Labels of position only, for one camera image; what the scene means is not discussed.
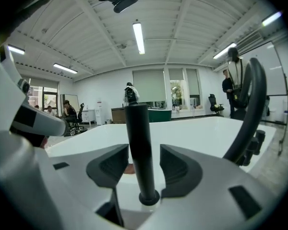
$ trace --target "black cylindrical rod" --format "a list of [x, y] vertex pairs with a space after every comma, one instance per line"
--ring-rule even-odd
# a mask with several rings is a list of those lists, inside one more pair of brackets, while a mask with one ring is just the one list
[[263, 130], [257, 130], [255, 137], [258, 139], [259, 144], [258, 144], [257, 149], [254, 151], [254, 155], [259, 155], [260, 148], [261, 148], [261, 146], [263, 145], [263, 142], [264, 142], [265, 132]]
[[140, 202], [151, 206], [160, 195], [155, 190], [153, 157], [146, 104], [125, 107], [126, 125], [135, 174], [140, 187]]
[[243, 166], [248, 166], [250, 164], [252, 155], [254, 151], [257, 149], [257, 147], [258, 147], [258, 140], [256, 137], [253, 137], [247, 149], [245, 150]]

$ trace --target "green counter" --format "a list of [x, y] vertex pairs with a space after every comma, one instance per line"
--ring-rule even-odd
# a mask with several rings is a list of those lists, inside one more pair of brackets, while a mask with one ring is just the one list
[[172, 110], [148, 109], [148, 117], [150, 123], [171, 121]]

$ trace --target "window blind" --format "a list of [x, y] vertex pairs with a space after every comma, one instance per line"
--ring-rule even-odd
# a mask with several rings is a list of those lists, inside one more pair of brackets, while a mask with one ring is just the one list
[[36, 79], [36, 78], [27, 77], [27, 76], [22, 76], [22, 78], [25, 79], [27, 82], [29, 82], [31, 86], [47, 87], [47, 88], [53, 88], [53, 89], [58, 88], [58, 82], [55, 82], [55, 81]]
[[163, 70], [134, 71], [133, 85], [139, 92], [139, 102], [166, 100]]
[[187, 69], [187, 75], [188, 75], [190, 95], [199, 95], [200, 90], [199, 90], [196, 70], [195, 69]]
[[183, 80], [182, 69], [168, 69], [170, 80]]

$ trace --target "black office chair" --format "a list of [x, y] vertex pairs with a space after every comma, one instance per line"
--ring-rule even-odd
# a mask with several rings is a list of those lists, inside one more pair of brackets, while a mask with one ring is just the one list
[[74, 121], [72, 122], [72, 125], [69, 124], [69, 130], [67, 131], [67, 133], [65, 134], [66, 136], [74, 136], [83, 132], [87, 131], [87, 128], [85, 128], [84, 126], [79, 126], [80, 123], [82, 123], [82, 111], [84, 108], [84, 103], [82, 103], [80, 105], [80, 110], [78, 113], [78, 118], [76, 115], [72, 115], [72, 117], [74, 118]]
[[211, 112], [215, 112], [218, 116], [220, 115], [220, 111], [224, 110], [224, 107], [222, 107], [223, 104], [217, 104], [216, 103], [216, 98], [214, 94], [210, 94], [210, 96], [208, 97], [209, 101], [210, 101], [210, 110]]

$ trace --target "ceiling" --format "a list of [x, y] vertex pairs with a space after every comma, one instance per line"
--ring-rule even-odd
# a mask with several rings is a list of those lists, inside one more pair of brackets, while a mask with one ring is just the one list
[[[262, 38], [283, 27], [262, 28], [275, 10], [264, 0], [139, 0], [120, 14], [110, 2], [51, 0], [23, 22], [8, 43], [19, 69], [40, 70], [74, 81], [125, 67], [191, 64], [216, 68], [213, 56], [253, 33]], [[145, 54], [140, 55], [132, 23], [142, 23]], [[63, 72], [54, 63], [78, 74]]]

